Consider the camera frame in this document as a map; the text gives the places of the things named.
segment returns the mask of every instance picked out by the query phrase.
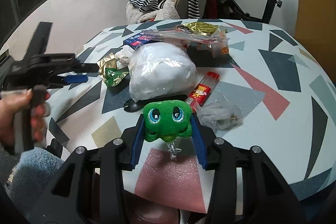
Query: beige shape on tablecloth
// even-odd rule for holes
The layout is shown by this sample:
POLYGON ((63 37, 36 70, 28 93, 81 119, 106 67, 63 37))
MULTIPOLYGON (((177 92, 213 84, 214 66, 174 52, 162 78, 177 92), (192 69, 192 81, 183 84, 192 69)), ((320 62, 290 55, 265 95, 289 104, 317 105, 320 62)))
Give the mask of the beige shape on tablecloth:
POLYGON ((111 117, 106 123, 92 133, 92 138, 98 148, 121 136, 121 131, 115 117, 111 117))

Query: red label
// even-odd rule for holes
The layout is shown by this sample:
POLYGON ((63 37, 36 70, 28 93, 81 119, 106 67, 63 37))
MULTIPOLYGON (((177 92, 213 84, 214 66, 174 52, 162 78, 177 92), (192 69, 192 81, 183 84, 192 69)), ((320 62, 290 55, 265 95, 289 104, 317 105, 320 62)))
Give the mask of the red label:
POLYGON ((198 84, 197 87, 191 92, 189 97, 193 98, 194 101, 198 102, 199 105, 202 106, 210 92, 210 87, 207 85, 198 84))

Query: geometric patterned tablecloth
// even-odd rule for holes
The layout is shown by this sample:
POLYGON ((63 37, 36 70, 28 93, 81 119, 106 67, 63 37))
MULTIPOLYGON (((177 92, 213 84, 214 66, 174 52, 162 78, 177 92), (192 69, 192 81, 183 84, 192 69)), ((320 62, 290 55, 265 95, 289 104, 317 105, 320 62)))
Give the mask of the geometric patterned tablecloth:
MULTIPOLYGON (((95 63, 119 51, 124 39, 143 29, 193 21, 108 28, 86 43, 78 58, 95 63)), ((239 105, 244 117, 241 126, 217 135, 236 147, 260 146, 300 200, 336 180, 336 89, 317 61, 273 25, 208 22, 227 27, 230 54, 212 59, 210 52, 190 47, 187 53, 196 64, 197 80, 209 70, 217 72, 220 82, 207 103, 224 95, 239 105)), ((48 129, 70 152, 80 145, 103 146, 135 126, 142 112, 122 108, 130 98, 129 76, 114 88, 107 88, 97 74, 88 77, 87 83, 53 90, 48 100, 52 106, 48 129)), ((182 139, 178 147, 182 153, 171 161, 163 141, 144 142, 136 169, 123 173, 125 189, 167 206, 206 212, 214 172, 200 167, 191 140, 182 139)))

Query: plush keychain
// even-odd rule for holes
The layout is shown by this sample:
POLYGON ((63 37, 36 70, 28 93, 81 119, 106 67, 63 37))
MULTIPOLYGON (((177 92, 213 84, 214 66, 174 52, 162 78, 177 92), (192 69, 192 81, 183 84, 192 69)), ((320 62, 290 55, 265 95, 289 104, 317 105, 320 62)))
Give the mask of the plush keychain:
POLYGON ((179 100, 147 104, 143 108, 146 126, 144 139, 152 142, 161 138, 168 145, 170 158, 175 159, 181 151, 174 147, 175 138, 189 138, 192 134, 191 114, 190 105, 179 100))

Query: blue iris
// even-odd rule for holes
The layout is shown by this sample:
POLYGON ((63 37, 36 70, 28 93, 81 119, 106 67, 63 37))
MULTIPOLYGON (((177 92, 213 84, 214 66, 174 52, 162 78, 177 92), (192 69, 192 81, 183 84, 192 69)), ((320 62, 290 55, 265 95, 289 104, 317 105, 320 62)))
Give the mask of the blue iris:
POLYGON ((181 122, 184 118, 184 113, 183 113, 182 108, 180 108, 179 106, 175 106, 173 108, 172 118, 176 122, 181 122))
POLYGON ((152 108, 148 113, 148 118, 151 123, 158 123, 160 120, 160 111, 157 108, 152 108))

